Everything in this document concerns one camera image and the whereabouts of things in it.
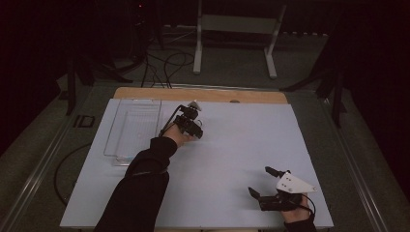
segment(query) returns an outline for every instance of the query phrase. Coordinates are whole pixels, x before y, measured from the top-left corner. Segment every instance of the transparent tray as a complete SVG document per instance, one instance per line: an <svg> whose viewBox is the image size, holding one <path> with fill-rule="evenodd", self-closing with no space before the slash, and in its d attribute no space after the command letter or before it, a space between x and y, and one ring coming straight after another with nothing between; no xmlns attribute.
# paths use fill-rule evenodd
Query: transparent tray
<svg viewBox="0 0 410 232"><path fill-rule="evenodd" d="M104 154L115 157L116 165L130 164L158 136L160 116L161 100L120 100Z"/></svg>

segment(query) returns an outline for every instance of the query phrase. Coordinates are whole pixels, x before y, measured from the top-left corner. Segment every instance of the white metal frame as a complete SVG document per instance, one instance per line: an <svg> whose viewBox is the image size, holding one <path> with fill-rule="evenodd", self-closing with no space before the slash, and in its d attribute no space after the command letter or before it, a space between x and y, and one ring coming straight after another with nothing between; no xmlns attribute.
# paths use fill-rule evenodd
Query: white metal frame
<svg viewBox="0 0 410 232"><path fill-rule="evenodd" d="M202 14L202 0L198 0L198 19L196 27L196 50L193 62L193 73L201 73L202 62L202 31L229 31L229 32L246 32L272 34L271 43L265 47L265 58L268 66L269 77L275 79L278 77L275 69L272 51L277 42L279 29L283 20L286 5L282 5L278 18L261 18L261 17L239 17L227 15Z"/></svg>

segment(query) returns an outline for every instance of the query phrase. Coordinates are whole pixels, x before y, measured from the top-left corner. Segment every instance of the metal rail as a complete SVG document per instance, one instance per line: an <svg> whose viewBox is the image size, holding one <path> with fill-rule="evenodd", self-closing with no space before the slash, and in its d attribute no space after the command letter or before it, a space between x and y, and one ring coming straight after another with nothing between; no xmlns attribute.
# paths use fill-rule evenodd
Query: metal rail
<svg viewBox="0 0 410 232"><path fill-rule="evenodd" d="M47 170L56 157L56 154L61 147L61 142L67 134L69 127L73 124L74 115L76 115L76 112L78 112L79 108L84 104L90 90L91 88L86 86L81 88L80 93L78 94L78 104L74 108L73 113L71 114L71 116L67 116L63 120L62 125L54 135L39 163L28 177L12 208L5 215L3 221L1 221L1 232L16 231L18 223L23 218L24 213L30 205L31 200L40 187L40 184L42 183Z"/></svg>
<svg viewBox="0 0 410 232"><path fill-rule="evenodd" d="M386 221L383 219L383 216L381 215L377 207L373 194L367 186L366 180L362 175L360 167L357 164L352 151L349 149L349 146L347 145L342 129L339 129L332 119L332 115L329 112L330 103L328 101L319 101L323 111L325 112L326 118L329 124L331 124L331 128L333 129L334 134L337 136L338 142L341 145L344 157L348 164L347 168L349 170L349 174L352 177L353 184L355 185L357 193L359 194L362 200L367 216L370 220L371 225L373 226L374 231L389 232L390 230L386 224Z"/></svg>

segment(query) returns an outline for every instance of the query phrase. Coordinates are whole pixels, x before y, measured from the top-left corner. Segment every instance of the black sleeve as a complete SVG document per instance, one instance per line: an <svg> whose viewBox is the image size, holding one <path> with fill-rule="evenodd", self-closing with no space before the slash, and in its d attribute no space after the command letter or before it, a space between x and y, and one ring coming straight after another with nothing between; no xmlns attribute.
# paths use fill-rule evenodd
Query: black sleeve
<svg viewBox="0 0 410 232"><path fill-rule="evenodd" d="M117 185L94 231L154 231L169 176L169 158L177 150L170 138L151 139Z"/></svg>
<svg viewBox="0 0 410 232"><path fill-rule="evenodd" d="M314 216L310 215L310 217L306 220L296 221L292 223L284 223L288 232L316 232L316 227L314 226Z"/></svg>

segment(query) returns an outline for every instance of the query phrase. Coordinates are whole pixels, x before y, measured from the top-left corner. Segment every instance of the dark background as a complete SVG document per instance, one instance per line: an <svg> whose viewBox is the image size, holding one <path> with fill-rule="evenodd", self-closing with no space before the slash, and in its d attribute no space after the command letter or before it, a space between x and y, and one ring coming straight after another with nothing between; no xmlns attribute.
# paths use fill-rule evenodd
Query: dark background
<svg viewBox="0 0 410 232"><path fill-rule="evenodd" d="M127 33L130 25L125 16L126 2L96 2L1 2L0 93L5 106L0 123L0 154L60 94L55 80L67 71L68 47L106 64L110 63L110 57L127 57L134 52L118 45L123 41L131 43L132 39ZM231 9L232 15L267 15L271 10L258 11L248 6L247 1L232 2L211 2L204 11L217 14ZM290 2L281 32L331 35L327 52L317 61L318 67L326 68L334 65L330 60L337 61L337 68L344 75L344 87L351 91L409 198L406 179L409 176L410 103L405 93L410 77L410 7L404 0L347 2ZM158 3L161 24L196 24L195 1Z"/></svg>

